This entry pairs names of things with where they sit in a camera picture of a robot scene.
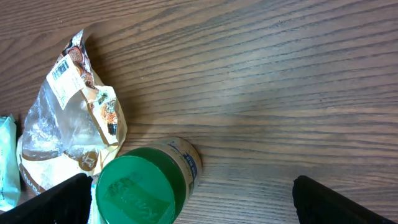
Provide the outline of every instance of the wooden table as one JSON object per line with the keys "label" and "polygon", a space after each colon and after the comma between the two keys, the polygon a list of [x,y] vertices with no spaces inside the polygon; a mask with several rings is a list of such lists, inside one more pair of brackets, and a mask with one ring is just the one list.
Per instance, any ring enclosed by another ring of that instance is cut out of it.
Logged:
{"label": "wooden table", "polygon": [[164,136],[201,154],[176,223],[298,223],[302,174],[398,222],[397,0],[1,2],[1,114],[24,120],[88,26],[121,154]]}

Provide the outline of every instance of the crumpled bag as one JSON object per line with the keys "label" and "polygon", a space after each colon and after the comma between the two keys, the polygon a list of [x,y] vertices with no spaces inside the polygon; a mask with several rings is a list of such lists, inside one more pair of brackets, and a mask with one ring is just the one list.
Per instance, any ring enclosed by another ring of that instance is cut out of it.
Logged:
{"label": "crumpled bag", "polygon": [[0,117],[0,210],[5,212],[15,208],[21,196],[14,122],[12,115]]}
{"label": "crumpled bag", "polygon": [[77,173],[101,172],[126,133],[113,88],[90,65],[82,30],[58,57],[26,116],[17,148],[19,168],[39,194]]}

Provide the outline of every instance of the black object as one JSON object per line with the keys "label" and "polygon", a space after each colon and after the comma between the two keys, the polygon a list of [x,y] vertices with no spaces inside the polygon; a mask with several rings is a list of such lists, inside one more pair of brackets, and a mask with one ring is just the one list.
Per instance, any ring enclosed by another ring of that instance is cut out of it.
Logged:
{"label": "black object", "polygon": [[91,182],[77,174],[0,215],[1,224],[87,224]]}
{"label": "black object", "polygon": [[300,224],[396,224],[303,175],[293,200]]}

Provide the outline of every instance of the jar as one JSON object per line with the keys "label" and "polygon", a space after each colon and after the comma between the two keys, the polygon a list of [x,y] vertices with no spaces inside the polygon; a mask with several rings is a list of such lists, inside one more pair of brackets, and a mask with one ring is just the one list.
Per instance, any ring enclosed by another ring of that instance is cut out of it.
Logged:
{"label": "jar", "polygon": [[133,149],[98,177],[96,203],[105,223],[172,223],[197,188],[197,151],[172,137]]}

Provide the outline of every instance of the mint green package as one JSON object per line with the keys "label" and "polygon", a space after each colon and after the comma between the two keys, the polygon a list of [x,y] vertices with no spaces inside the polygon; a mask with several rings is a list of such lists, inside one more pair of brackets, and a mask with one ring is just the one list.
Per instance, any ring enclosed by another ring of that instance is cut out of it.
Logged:
{"label": "mint green package", "polygon": [[16,132],[17,126],[12,115],[0,117],[0,210],[5,212],[17,206],[21,196]]}

